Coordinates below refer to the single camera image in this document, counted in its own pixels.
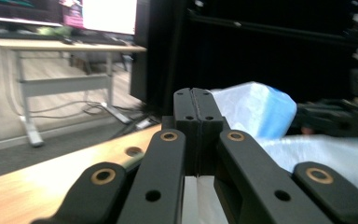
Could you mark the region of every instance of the monitor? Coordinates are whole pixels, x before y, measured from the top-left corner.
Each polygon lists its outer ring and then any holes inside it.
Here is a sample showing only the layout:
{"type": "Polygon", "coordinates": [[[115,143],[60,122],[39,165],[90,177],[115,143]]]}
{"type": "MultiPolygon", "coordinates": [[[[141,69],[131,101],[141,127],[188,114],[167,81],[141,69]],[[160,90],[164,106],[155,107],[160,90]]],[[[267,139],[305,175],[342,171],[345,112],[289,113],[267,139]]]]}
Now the monitor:
{"type": "Polygon", "coordinates": [[[79,29],[135,34],[137,0],[61,0],[63,24],[79,29]]]}
{"type": "Polygon", "coordinates": [[[0,0],[0,22],[61,26],[59,0],[0,0]]]}

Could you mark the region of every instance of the white desk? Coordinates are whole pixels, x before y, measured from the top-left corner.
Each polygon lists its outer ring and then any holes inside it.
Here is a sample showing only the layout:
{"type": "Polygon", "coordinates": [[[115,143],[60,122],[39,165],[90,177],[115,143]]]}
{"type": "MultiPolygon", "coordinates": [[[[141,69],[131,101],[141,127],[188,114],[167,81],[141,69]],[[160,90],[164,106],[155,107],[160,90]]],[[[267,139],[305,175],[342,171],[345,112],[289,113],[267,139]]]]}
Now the white desk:
{"type": "Polygon", "coordinates": [[[0,47],[14,52],[16,75],[21,88],[21,98],[24,106],[24,116],[21,117],[28,138],[34,147],[43,145],[38,130],[31,120],[28,98],[34,96],[66,93],[73,91],[89,91],[107,89],[108,99],[106,109],[124,123],[130,120],[112,106],[113,78],[112,78],[112,54],[119,52],[145,52],[146,49],[139,46],[115,46],[115,45],[66,45],[60,41],[51,40],[22,40],[0,39],[0,47]],[[86,77],[49,78],[27,80],[22,68],[21,53],[24,51],[102,51],[106,52],[106,74],[86,77]]]}

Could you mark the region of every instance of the black cable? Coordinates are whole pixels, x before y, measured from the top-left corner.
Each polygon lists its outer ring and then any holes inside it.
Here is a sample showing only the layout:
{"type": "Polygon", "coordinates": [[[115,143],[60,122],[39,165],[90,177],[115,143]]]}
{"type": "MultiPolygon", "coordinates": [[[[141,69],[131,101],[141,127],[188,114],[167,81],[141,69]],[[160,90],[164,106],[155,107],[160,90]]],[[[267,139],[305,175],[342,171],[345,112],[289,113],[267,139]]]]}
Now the black cable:
{"type": "Polygon", "coordinates": [[[160,124],[161,120],[159,120],[158,118],[154,117],[154,116],[149,116],[150,121],[153,121],[154,124],[160,124]]]}
{"type": "Polygon", "coordinates": [[[32,111],[30,110],[29,112],[32,113],[32,114],[44,113],[44,112],[49,112],[49,111],[52,111],[52,110],[61,109],[61,108],[64,108],[64,107],[66,107],[66,106],[69,106],[69,105],[75,105],[75,104],[80,104],[80,103],[83,103],[83,104],[86,104],[86,103],[99,104],[98,102],[92,102],[92,101],[89,101],[89,102],[85,102],[85,101],[73,101],[73,102],[69,102],[69,103],[66,103],[66,104],[63,104],[63,105],[58,105],[58,106],[55,106],[55,107],[52,107],[52,108],[49,108],[49,109],[32,110],[32,111]]]}
{"type": "MultiPolygon", "coordinates": [[[[103,92],[103,97],[104,97],[104,100],[106,102],[108,102],[108,99],[107,99],[107,94],[106,92],[104,91],[103,92]]],[[[119,109],[119,110],[124,110],[124,111],[131,111],[131,112],[142,112],[142,109],[141,108],[128,108],[128,107],[121,107],[121,106],[118,106],[118,105],[112,105],[112,107],[116,108],[116,109],[119,109]]]]}
{"type": "Polygon", "coordinates": [[[136,124],[140,121],[142,121],[143,119],[146,119],[149,117],[149,114],[143,114],[141,117],[133,120],[130,124],[127,124],[126,126],[124,126],[122,129],[120,129],[120,131],[118,131],[117,133],[115,133],[112,137],[110,137],[110,139],[114,139],[114,138],[118,138],[120,136],[129,134],[129,133],[133,133],[136,130],[136,124]]]}
{"type": "Polygon", "coordinates": [[[82,111],[88,115],[98,115],[98,114],[102,114],[103,112],[106,111],[106,109],[101,105],[101,104],[94,104],[92,105],[91,103],[87,103],[88,107],[83,108],[82,111]],[[98,109],[98,112],[91,112],[92,109],[98,109]]]}
{"type": "Polygon", "coordinates": [[[75,116],[79,116],[82,115],[84,112],[78,112],[76,114],[72,114],[72,115],[66,115],[66,116],[59,116],[59,117],[52,117],[52,116],[31,116],[31,119],[68,119],[71,117],[75,117],[75,116]]]}

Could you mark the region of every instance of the desk leg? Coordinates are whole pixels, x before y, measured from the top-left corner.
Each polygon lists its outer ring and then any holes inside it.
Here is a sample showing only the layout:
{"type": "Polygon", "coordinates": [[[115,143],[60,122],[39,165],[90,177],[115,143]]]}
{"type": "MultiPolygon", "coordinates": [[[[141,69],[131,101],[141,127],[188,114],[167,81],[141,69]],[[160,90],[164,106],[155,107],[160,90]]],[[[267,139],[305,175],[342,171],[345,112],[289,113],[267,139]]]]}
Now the desk leg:
{"type": "Polygon", "coordinates": [[[119,119],[123,123],[130,123],[131,120],[128,119],[126,116],[120,113],[117,109],[115,109],[112,106],[112,92],[113,92],[113,72],[112,72],[112,58],[113,58],[112,52],[107,52],[106,56],[106,74],[108,79],[107,84],[107,102],[106,104],[103,104],[103,106],[106,108],[109,113],[111,113],[113,116],[115,116],[117,119],[119,119]]]}
{"type": "Polygon", "coordinates": [[[33,147],[41,147],[43,145],[43,140],[40,137],[40,134],[37,131],[36,127],[34,126],[34,123],[31,121],[31,116],[29,113],[28,95],[27,92],[24,90],[24,85],[26,85],[26,80],[24,78],[24,74],[22,71],[21,55],[18,51],[15,51],[14,54],[16,60],[17,76],[19,77],[19,84],[21,89],[21,98],[24,106],[23,109],[24,116],[20,116],[20,119],[24,124],[25,131],[27,132],[28,139],[30,140],[31,145],[33,147]]]}

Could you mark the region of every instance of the wooden surface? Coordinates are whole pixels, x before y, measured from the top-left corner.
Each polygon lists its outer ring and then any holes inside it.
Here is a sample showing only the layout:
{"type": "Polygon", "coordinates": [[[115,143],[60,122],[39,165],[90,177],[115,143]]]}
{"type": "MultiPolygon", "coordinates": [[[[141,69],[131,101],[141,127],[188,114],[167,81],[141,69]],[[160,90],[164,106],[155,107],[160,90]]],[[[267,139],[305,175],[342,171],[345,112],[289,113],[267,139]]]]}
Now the wooden surface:
{"type": "Polygon", "coordinates": [[[62,50],[62,51],[120,51],[120,52],[143,52],[145,48],[140,46],[118,46],[118,45],[74,45],[63,44],[55,40],[23,40],[23,39],[2,39],[0,47],[12,50],[62,50]]]}
{"type": "Polygon", "coordinates": [[[160,129],[157,125],[0,176],[0,223],[30,223],[52,216],[85,169],[102,161],[123,164],[131,159],[125,154],[127,148],[138,147],[145,152],[160,129]]]}

